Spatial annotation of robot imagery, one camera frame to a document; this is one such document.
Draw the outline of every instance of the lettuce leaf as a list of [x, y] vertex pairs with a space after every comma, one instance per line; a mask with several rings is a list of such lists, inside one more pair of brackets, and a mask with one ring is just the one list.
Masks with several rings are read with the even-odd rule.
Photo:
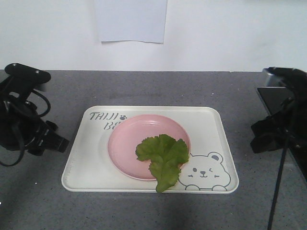
[[188, 162], [189, 150], [186, 143], [166, 134], [146, 138], [136, 147], [138, 160], [151, 160], [149, 170], [157, 179], [156, 191], [161, 193], [174, 186], [181, 170], [179, 166]]

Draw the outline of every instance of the bear face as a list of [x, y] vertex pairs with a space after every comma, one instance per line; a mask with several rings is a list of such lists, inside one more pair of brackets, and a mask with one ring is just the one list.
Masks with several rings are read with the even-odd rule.
[[179, 182], [186, 190], [226, 191], [231, 178], [222, 162], [223, 157], [217, 152], [207, 156], [190, 155], [188, 163], [181, 168]]

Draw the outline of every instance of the black cable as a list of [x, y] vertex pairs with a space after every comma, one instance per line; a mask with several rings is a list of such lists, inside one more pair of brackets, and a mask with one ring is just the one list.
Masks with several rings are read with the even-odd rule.
[[[40, 118], [40, 117], [43, 117], [45, 116], [47, 113], [50, 112], [50, 109], [51, 109], [51, 104], [49, 102], [49, 100], [42, 94], [40, 94], [39, 92], [37, 91], [32, 91], [34, 94], [36, 94], [37, 96], [41, 97], [47, 104], [47, 109], [45, 112], [43, 112], [42, 114], [39, 114], [39, 115], [27, 115], [25, 114], [23, 111], [21, 111], [16, 105], [14, 105], [13, 103], [11, 103], [10, 101], [7, 101], [7, 100], [3, 100], [2, 102], [4, 103], [4, 106], [6, 108], [6, 113], [7, 113], [7, 116], [9, 115], [9, 107], [11, 106], [12, 108], [14, 108], [15, 111], [17, 111], [18, 113], [20, 113], [21, 115], [23, 116], [26, 116], [28, 118]], [[24, 138], [20, 132], [20, 129], [18, 127], [19, 125], [19, 122], [17, 123], [13, 123], [12, 126], [11, 126], [11, 129], [12, 129], [12, 132], [14, 133], [17, 141], [18, 141], [18, 145], [19, 145], [19, 157], [17, 159], [16, 162], [14, 162], [13, 164], [5, 164], [3, 162], [0, 161], [0, 165], [2, 166], [5, 166], [5, 167], [10, 167], [10, 166], [14, 166], [16, 164], [18, 164], [22, 158], [24, 157], [24, 151], [25, 151], [25, 145], [24, 145]]]
[[16, 139], [18, 140], [19, 157], [18, 157], [17, 161], [15, 161], [15, 163], [13, 163], [13, 164], [5, 164], [5, 163], [0, 161], [0, 165], [2, 165], [2, 166], [10, 167], [10, 166], [17, 165], [22, 160], [22, 158], [24, 157], [24, 139], [23, 139], [23, 136], [20, 132], [18, 125], [19, 125], [18, 123], [14, 123], [14, 124], [12, 124], [11, 128], [12, 128], [13, 133], [16, 136]]
[[272, 201], [269, 223], [268, 223], [268, 228], [267, 228], [268, 230], [272, 229], [273, 217], [274, 217], [274, 214], [275, 214], [275, 208], [276, 208], [276, 203], [277, 203], [277, 198], [278, 198], [278, 192], [279, 192], [280, 183], [281, 183], [281, 180], [282, 180], [283, 165], [284, 165], [284, 161], [285, 161], [285, 158], [286, 158], [287, 150], [289, 148], [290, 137], [291, 137], [291, 134], [292, 134], [292, 129], [294, 127], [297, 109], [298, 109], [298, 104], [297, 104], [297, 102], [295, 102], [294, 108], [293, 108], [293, 111], [292, 111], [291, 120], [290, 120], [290, 125], [288, 127], [287, 138], [286, 138], [285, 143], [284, 143], [282, 157], [281, 157], [280, 165], [279, 165], [279, 169], [278, 169], [278, 175], [277, 175], [277, 180], [276, 180], [276, 185], [275, 185], [274, 197], [273, 197], [273, 201]]
[[50, 112], [50, 109], [51, 109], [51, 104], [50, 104], [49, 100], [44, 95], [40, 94], [39, 92], [37, 92], [35, 90], [33, 90], [32, 93], [34, 93], [37, 96], [39, 96], [40, 98], [42, 98], [46, 102], [46, 104], [47, 104], [47, 109], [42, 114], [39, 114], [39, 115], [27, 115], [23, 111], [21, 111], [16, 105], [11, 103], [10, 101], [6, 101], [6, 103], [9, 103], [9, 106], [13, 107], [14, 110], [16, 110], [18, 113], [20, 113], [21, 115], [26, 116], [28, 118], [35, 119], [35, 118], [40, 118], [40, 117], [45, 116], [47, 113]]

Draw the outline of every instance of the tray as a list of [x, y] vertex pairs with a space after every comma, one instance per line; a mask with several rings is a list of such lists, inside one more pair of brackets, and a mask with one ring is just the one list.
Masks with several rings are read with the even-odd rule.
[[178, 183], [165, 193], [229, 194], [239, 184], [218, 112], [209, 107], [94, 106], [84, 112], [68, 157], [62, 185], [72, 192], [155, 192], [156, 181], [121, 173], [112, 163], [108, 139], [125, 119], [157, 114], [179, 123], [191, 142], [191, 155]]

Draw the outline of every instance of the paw print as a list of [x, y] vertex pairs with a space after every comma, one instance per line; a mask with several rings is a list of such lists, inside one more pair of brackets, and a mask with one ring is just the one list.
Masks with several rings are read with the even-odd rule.
[[120, 120], [125, 120], [127, 119], [126, 115], [120, 115]]

